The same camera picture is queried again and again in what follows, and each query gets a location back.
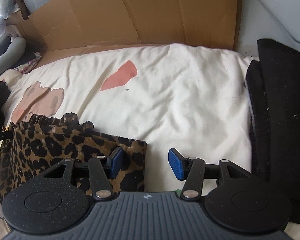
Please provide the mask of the grey U-shaped neck pillow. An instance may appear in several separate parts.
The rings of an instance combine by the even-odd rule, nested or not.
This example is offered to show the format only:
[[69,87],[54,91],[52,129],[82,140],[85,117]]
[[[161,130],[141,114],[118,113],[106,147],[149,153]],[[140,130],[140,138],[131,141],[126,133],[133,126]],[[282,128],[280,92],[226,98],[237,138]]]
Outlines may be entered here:
[[21,59],[25,48],[26,40],[22,37],[11,40],[9,34],[0,36],[0,75]]

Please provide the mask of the black bag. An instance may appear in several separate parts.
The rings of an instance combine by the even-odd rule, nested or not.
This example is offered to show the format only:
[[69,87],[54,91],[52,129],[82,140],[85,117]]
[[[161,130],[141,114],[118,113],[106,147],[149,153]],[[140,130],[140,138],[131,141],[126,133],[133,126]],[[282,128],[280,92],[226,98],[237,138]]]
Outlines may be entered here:
[[290,199],[300,224],[300,52],[269,38],[245,76],[252,121],[251,171]]

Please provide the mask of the floral patterned garment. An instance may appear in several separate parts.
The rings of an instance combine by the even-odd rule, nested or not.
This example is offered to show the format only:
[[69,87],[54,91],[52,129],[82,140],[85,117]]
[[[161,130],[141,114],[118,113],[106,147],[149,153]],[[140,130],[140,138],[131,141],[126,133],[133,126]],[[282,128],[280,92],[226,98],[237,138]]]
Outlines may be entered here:
[[21,74],[27,74],[30,71],[32,71],[35,68],[35,66],[38,64],[38,61],[41,59],[41,54],[39,52],[36,52],[34,55],[35,55],[34,59],[30,60],[27,63],[15,67],[14,70],[18,71]]

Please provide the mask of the leopard print skirt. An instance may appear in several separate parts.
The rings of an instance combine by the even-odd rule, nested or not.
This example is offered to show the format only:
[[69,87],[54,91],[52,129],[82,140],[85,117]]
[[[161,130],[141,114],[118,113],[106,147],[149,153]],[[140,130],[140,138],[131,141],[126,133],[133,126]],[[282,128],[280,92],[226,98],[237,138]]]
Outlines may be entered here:
[[79,123],[74,113],[59,118],[33,114],[29,121],[10,123],[0,148],[0,201],[7,194],[63,159],[87,163],[108,157],[121,147],[125,153],[116,178],[110,179],[114,192],[145,190],[147,143],[98,132],[94,124]]

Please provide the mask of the cream cartoon bear bedsheet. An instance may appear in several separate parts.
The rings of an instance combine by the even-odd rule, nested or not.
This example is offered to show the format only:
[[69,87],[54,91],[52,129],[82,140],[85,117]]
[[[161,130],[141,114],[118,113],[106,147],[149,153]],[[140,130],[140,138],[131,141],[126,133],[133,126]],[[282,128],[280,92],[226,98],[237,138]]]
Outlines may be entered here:
[[182,187],[170,148],[208,163],[251,168],[250,112],[244,84],[252,58],[230,50],[171,44],[67,57],[28,74],[7,70],[5,124],[36,113],[76,113],[109,135],[147,142],[147,191]]

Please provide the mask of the brown cardboard sheet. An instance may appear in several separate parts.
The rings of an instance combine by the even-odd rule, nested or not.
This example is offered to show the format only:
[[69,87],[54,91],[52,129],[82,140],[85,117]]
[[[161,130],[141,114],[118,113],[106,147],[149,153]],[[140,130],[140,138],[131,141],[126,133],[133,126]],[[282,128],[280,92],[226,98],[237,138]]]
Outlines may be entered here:
[[42,64],[115,48],[183,43],[234,49],[242,0],[50,0],[8,29]]

